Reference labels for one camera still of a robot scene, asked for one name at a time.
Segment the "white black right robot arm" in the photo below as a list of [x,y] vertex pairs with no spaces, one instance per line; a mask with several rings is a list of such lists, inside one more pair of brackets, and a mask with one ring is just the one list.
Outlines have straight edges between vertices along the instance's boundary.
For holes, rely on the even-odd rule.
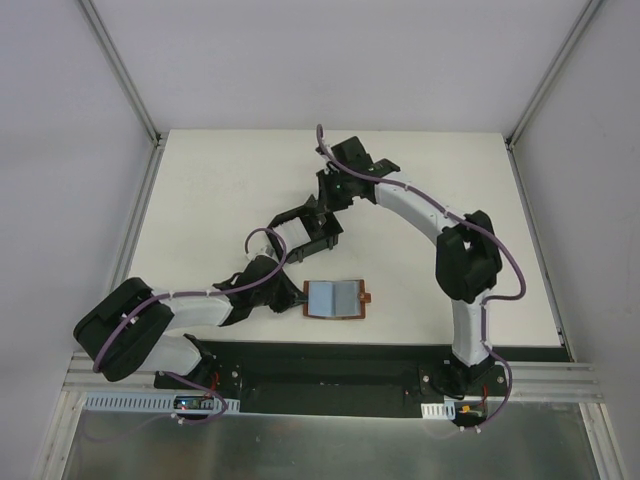
[[374,162],[356,136],[330,147],[318,126],[316,139],[316,152],[326,161],[318,173],[324,210],[344,210],[356,197],[367,199],[409,222],[434,244],[435,277],[452,302],[454,336],[450,360],[431,376],[430,386],[457,400],[473,394],[495,364],[484,307],[502,260],[489,216],[481,210],[463,217],[451,212],[413,186],[393,162]]

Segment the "brown leather card holder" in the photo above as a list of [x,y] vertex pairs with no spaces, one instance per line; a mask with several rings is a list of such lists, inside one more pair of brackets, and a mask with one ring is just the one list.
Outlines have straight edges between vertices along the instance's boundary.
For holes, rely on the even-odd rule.
[[362,320],[372,300],[363,279],[305,281],[303,292],[303,315],[311,319]]

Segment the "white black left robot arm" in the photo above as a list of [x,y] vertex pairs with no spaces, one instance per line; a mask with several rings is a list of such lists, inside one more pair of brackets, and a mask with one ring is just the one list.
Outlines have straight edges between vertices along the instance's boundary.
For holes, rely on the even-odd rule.
[[73,337],[109,382],[139,370],[168,370],[199,389],[211,377],[207,354],[192,334],[172,336],[172,330],[227,327],[257,308],[281,314],[306,302],[281,265],[259,254],[243,271],[204,290],[160,291],[129,278],[76,324]]

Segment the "black plastic card box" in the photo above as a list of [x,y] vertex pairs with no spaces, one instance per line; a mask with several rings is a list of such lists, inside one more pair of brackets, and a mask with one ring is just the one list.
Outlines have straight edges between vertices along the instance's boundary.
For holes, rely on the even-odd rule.
[[302,220],[310,234],[311,242],[293,250],[288,250],[284,243],[288,264],[301,263],[313,254],[333,249],[338,244],[339,236],[343,233],[343,228],[335,214],[324,212],[314,195],[310,195],[301,206],[276,215],[267,228],[275,232],[275,227],[294,218]]

